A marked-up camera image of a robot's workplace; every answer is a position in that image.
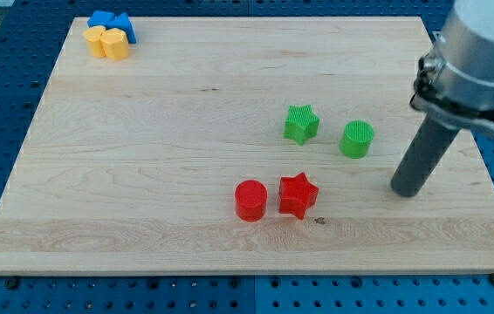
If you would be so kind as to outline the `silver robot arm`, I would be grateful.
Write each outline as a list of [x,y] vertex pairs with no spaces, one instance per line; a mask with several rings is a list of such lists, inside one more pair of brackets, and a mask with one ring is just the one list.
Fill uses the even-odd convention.
[[425,133],[462,129],[494,138],[494,0],[456,0],[431,50],[418,62],[410,105]]

